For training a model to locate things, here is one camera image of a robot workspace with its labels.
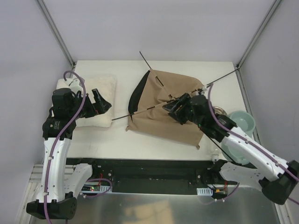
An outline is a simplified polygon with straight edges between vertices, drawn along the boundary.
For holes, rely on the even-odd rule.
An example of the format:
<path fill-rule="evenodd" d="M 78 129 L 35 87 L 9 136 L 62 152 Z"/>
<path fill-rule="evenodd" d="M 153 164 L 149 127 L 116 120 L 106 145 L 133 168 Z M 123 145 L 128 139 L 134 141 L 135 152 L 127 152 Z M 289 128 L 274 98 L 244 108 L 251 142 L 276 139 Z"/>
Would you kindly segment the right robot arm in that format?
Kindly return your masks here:
<path fill-rule="evenodd" d="M 283 205 L 299 182 L 299 163 L 286 161 L 252 140 L 225 115 L 216 114 L 209 98 L 191 97 L 188 93 L 163 105 L 168 115 L 180 124 L 190 121 L 209 138 L 236 149 L 254 168 L 233 162 L 218 162 L 220 168 L 210 172 L 211 181 L 221 184 L 234 181 L 263 193 L 270 201 Z"/>

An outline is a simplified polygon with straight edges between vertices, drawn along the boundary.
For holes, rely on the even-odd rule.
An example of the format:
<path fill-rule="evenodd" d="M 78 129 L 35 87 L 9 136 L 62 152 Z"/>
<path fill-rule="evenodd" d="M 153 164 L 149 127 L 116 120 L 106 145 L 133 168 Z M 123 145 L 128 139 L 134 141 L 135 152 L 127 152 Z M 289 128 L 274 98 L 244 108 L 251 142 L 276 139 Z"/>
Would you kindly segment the beige pet tent fabric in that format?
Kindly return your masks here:
<path fill-rule="evenodd" d="M 203 87 L 200 80 L 176 73 L 155 70 L 173 97 Z M 128 113 L 143 110 L 171 100 L 151 70 L 147 71 L 134 89 L 128 103 Z M 188 121 L 181 125 L 161 107 L 128 117 L 127 130 L 141 132 L 167 140 L 199 147 L 203 133 Z"/>

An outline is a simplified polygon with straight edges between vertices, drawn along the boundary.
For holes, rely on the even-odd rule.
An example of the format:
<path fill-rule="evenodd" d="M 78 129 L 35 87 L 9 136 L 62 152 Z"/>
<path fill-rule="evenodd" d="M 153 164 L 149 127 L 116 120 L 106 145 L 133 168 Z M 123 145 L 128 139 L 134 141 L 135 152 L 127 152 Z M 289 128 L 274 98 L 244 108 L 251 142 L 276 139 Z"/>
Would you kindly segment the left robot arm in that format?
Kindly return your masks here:
<path fill-rule="evenodd" d="M 94 102 L 84 90 L 60 88 L 53 91 L 52 107 L 43 124 L 44 162 L 40 190 L 36 199 L 26 205 L 26 212 L 36 218 L 72 219 L 85 182 L 93 182 L 99 176 L 97 168 L 80 163 L 67 180 L 64 178 L 76 120 L 104 114 L 111 108 L 97 89 L 92 89 L 92 94 Z"/>

